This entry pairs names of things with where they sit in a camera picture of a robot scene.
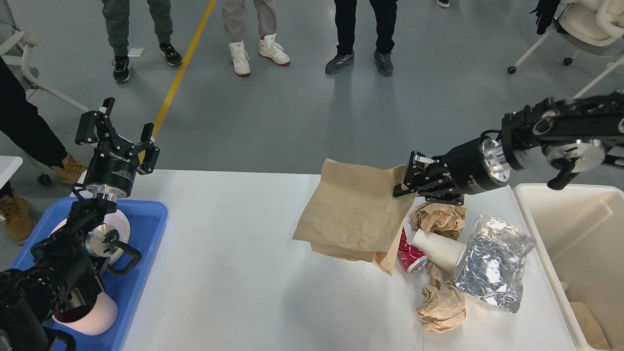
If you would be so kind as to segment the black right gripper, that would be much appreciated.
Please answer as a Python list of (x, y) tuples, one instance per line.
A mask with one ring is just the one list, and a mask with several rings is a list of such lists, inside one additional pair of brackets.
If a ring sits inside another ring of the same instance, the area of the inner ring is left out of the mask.
[(502, 143), (490, 137), (476, 138), (433, 158), (413, 151), (403, 183), (394, 187), (393, 197), (424, 192), (428, 202), (463, 205), (466, 194), (506, 186), (511, 170)]

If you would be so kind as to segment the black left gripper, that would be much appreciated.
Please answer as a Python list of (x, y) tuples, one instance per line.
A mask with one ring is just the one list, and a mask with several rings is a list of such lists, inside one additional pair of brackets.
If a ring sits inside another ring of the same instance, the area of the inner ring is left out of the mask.
[[(93, 158), (85, 174), (84, 186), (93, 194), (112, 194), (116, 198), (131, 195), (137, 172), (151, 174), (155, 169), (160, 149), (154, 145), (152, 133), (154, 123), (143, 125), (136, 152), (131, 155), (118, 154), (118, 150), (102, 142), (116, 138), (110, 115), (115, 103), (114, 97), (106, 98), (100, 109), (88, 111), (80, 116), (76, 131), (76, 145), (97, 144)], [(142, 160), (138, 154), (143, 153)]]

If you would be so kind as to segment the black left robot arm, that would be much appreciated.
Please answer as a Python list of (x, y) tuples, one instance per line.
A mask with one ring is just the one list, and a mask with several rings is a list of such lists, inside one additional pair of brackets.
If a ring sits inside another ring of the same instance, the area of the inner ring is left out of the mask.
[(69, 333), (43, 326), (57, 312), (94, 305), (105, 291), (103, 274), (125, 275), (142, 260), (105, 224), (117, 211), (117, 200), (131, 195), (137, 174), (153, 172), (160, 149), (152, 140), (153, 123), (143, 127), (138, 143), (119, 136), (112, 126), (115, 99), (81, 115), (76, 144), (94, 145), (83, 183), (72, 192), (76, 201), (66, 222), (31, 247), (33, 266), (1, 273), (1, 347), (7, 351), (49, 351), (60, 340), (75, 351)]

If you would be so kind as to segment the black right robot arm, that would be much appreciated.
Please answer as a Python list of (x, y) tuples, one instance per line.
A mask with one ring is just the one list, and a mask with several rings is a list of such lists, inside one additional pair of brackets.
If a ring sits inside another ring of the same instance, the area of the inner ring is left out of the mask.
[(526, 151), (536, 147), (558, 171), (547, 183), (553, 190), (601, 164), (622, 168), (623, 158), (610, 151), (623, 146), (623, 104), (623, 94), (614, 92), (571, 102), (545, 98), (506, 113), (495, 138), (486, 130), (441, 156), (412, 152), (392, 195), (414, 194), (428, 202), (462, 205), (466, 194), (506, 186), (512, 170), (526, 168)]

